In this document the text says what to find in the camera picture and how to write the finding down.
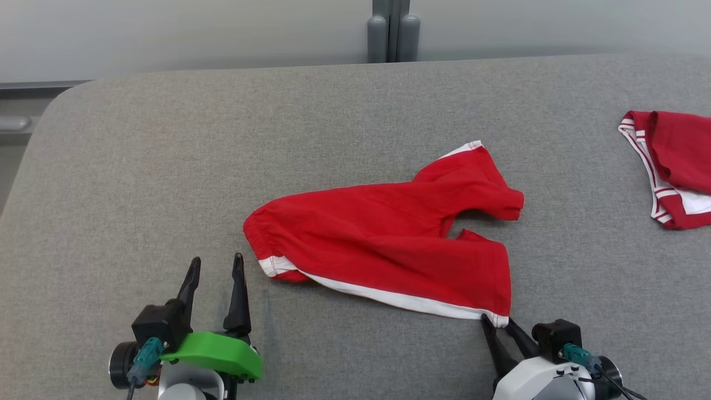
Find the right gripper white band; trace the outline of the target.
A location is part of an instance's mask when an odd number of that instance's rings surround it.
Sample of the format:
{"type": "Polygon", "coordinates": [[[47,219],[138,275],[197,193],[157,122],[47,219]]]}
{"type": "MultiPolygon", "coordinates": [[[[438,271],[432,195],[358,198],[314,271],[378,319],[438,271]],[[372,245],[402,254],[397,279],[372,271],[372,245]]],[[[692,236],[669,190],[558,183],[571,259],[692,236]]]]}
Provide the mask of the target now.
{"type": "Polygon", "coordinates": [[[513,319],[505,332],[517,344],[524,360],[518,363],[497,335],[487,314],[480,317],[483,334],[493,360],[495,379],[500,379],[493,399],[595,399],[591,374],[578,364],[553,364],[539,357],[537,342],[513,319]]]}

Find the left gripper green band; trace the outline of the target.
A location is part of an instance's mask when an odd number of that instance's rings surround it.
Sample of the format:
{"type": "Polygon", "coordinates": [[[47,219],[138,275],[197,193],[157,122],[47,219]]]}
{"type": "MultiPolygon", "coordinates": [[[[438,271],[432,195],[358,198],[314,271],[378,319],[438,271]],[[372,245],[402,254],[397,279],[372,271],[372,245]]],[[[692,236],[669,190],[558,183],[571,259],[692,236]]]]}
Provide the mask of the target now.
{"type": "MultiPolygon", "coordinates": [[[[194,293],[199,286],[200,273],[201,258],[195,257],[176,297],[184,306],[181,321],[185,325],[191,325],[194,293]]],[[[241,253],[234,254],[232,278],[233,291],[223,329],[228,334],[250,334],[251,309],[241,253]]],[[[168,382],[169,370],[176,365],[226,374],[239,381],[253,382],[263,377],[263,359],[256,348],[244,340],[215,332],[188,334],[175,352],[162,354],[162,364],[162,382],[168,382]]]]}

